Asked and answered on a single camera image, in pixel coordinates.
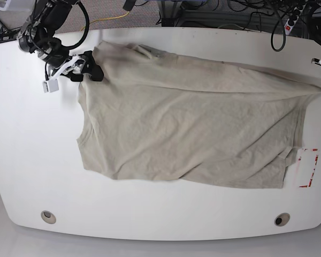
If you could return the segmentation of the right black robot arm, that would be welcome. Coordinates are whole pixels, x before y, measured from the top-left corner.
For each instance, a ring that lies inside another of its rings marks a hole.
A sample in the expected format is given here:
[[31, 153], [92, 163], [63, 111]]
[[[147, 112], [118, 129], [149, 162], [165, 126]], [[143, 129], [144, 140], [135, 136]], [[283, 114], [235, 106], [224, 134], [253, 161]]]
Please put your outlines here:
[[[61, 39], [55, 37], [55, 32], [62, 27], [75, 5], [84, 15], [84, 31], [77, 43], [65, 46]], [[46, 82], [56, 81], [60, 76], [82, 82], [85, 74], [92, 81], [102, 81], [104, 72], [96, 64], [92, 51], [70, 55], [70, 51], [84, 43], [89, 26], [89, 15], [81, 1], [35, 1], [31, 15], [18, 33], [19, 48], [30, 54], [36, 52], [38, 58], [45, 62]]]

